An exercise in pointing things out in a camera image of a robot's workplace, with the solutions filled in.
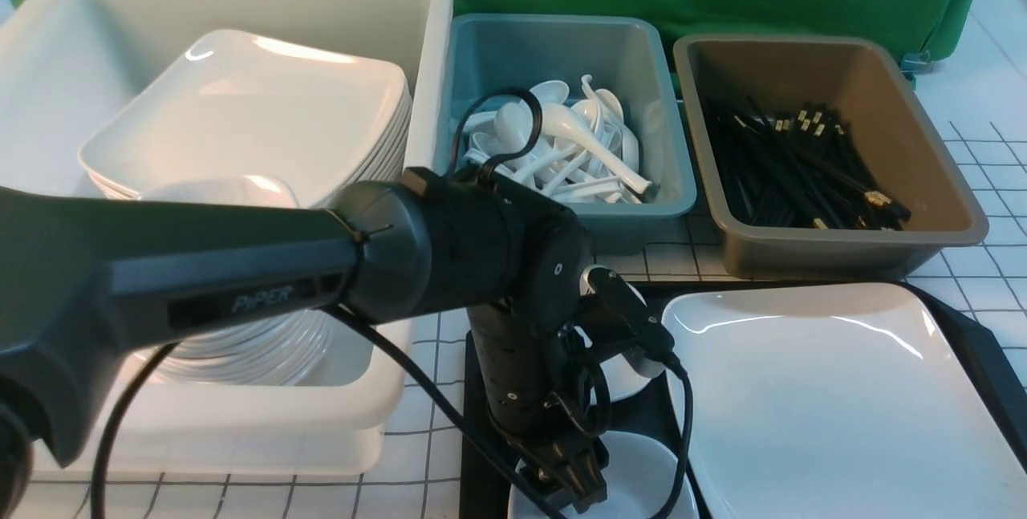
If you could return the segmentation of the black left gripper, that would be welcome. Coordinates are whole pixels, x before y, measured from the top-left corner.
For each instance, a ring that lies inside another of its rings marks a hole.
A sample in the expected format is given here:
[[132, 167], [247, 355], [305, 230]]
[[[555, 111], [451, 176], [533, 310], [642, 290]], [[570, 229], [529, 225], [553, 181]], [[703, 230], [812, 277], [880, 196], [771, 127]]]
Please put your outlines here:
[[537, 330], [499, 306], [467, 311], [485, 408], [523, 464], [516, 471], [553, 509], [586, 512], [607, 497], [611, 399], [571, 322]]

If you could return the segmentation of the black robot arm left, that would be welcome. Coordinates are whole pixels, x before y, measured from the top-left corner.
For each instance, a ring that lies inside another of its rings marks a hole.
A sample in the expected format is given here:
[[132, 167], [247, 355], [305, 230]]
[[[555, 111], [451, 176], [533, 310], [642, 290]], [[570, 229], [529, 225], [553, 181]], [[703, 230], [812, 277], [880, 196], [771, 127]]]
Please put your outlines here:
[[2, 515], [18, 508], [43, 441], [81, 456], [124, 360], [154, 348], [113, 409], [96, 457], [180, 342], [257, 319], [324, 310], [421, 369], [376, 326], [499, 304], [546, 340], [574, 314], [591, 262], [572, 209], [503, 176], [408, 168], [348, 185], [326, 209], [104, 201], [2, 190]]

